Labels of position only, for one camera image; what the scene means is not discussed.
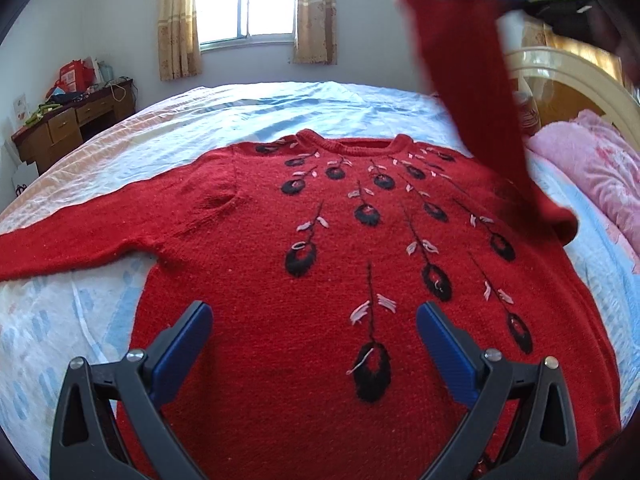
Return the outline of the red knitted sweater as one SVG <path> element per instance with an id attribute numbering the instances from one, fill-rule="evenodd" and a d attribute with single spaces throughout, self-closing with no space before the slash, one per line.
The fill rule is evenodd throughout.
<path id="1" fill-rule="evenodd" d="M 304 129 L 2 236 L 6 281 L 153 255 L 136 346 L 209 305 L 212 339 L 168 408 L 208 478 L 423 474 L 463 413 L 416 331 L 428 300 L 509 358 L 559 360 L 580 457 L 620 431 L 614 350 L 565 252 L 578 221 L 528 173 L 495 0 L 401 2 L 465 153 Z"/>

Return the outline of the beige curtain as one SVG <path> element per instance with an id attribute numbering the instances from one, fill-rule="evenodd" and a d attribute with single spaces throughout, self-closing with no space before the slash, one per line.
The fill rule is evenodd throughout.
<path id="1" fill-rule="evenodd" d="M 195 0 L 160 0 L 157 51 L 161 81 L 194 77 L 202 72 Z"/>
<path id="2" fill-rule="evenodd" d="M 335 0 L 295 0 L 293 63 L 337 62 Z"/>

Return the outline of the blue patterned bed sheet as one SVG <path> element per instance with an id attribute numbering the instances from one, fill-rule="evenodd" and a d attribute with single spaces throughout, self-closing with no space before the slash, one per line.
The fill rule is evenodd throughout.
<path id="1" fill-rule="evenodd" d="M 443 148 L 460 143 L 439 102 L 422 94 L 338 82 L 198 87 L 145 107 L 60 160 L 2 211 L 3 231 L 46 218 L 212 148 L 272 141 L 312 127 L 334 138 L 405 133 Z M 620 417 L 639 402 L 639 260 L 590 198 L 540 156 L 539 186 L 578 215 L 567 255 L 596 300 L 620 371 Z M 58 394 L 68 362 L 119 359 L 152 266 L 131 255 L 103 268 L 40 276 L 1 287 L 1 426 L 39 478 L 49 474 Z"/>

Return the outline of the red bag on desk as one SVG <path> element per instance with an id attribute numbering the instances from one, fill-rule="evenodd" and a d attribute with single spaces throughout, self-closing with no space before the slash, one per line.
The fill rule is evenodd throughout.
<path id="1" fill-rule="evenodd" d="M 85 92 L 94 84 L 94 70 L 86 60 L 73 60 L 58 70 L 56 84 L 66 93 Z"/>

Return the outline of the right beige curtain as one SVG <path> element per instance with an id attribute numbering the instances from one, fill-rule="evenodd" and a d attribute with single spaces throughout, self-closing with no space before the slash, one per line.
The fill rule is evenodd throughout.
<path id="1" fill-rule="evenodd" d="M 335 0 L 295 0 L 293 63 L 337 62 Z"/>

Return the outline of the left beige curtain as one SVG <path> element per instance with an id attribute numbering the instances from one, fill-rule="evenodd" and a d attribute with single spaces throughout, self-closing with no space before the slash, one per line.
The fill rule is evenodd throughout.
<path id="1" fill-rule="evenodd" d="M 195 0 L 160 0 L 157 51 L 161 81 L 194 77 L 202 72 Z"/>

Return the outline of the window with white frame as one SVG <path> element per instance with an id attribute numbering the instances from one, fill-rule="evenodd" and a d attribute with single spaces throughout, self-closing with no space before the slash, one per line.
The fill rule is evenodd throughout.
<path id="1" fill-rule="evenodd" d="M 293 40 L 295 0 L 195 0 L 203 50 Z"/>

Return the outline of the brown wooden desk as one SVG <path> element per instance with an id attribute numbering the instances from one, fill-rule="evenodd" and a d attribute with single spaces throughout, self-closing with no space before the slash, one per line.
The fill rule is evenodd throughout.
<path id="1" fill-rule="evenodd" d="M 50 110 L 11 136 L 21 162 L 35 164 L 38 174 L 99 133 L 136 112 L 134 81 L 120 78 L 102 89 Z"/>

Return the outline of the pink pillow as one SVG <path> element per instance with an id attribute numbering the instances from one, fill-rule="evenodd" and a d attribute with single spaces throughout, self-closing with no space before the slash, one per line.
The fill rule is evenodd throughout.
<path id="1" fill-rule="evenodd" d="M 608 218 L 611 240 L 623 240 L 639 259 L 639 154 L 609 122 L 582 110 L 568 122 L 552 122 L 527 147 L 559 168 Z"/>

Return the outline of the cream wooden headboard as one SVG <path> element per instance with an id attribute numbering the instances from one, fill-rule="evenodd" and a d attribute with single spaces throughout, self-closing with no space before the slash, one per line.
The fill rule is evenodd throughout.
<path id="1" fill-rule="evenodd" d="M 548 47 L 524 48 L 504 58 L 510 78 L 532 94 L 541 125 L 568 122 L 583 110 L 591 110 L 638 150 L 639 104 L 602 68 L 576 54 Z"/>

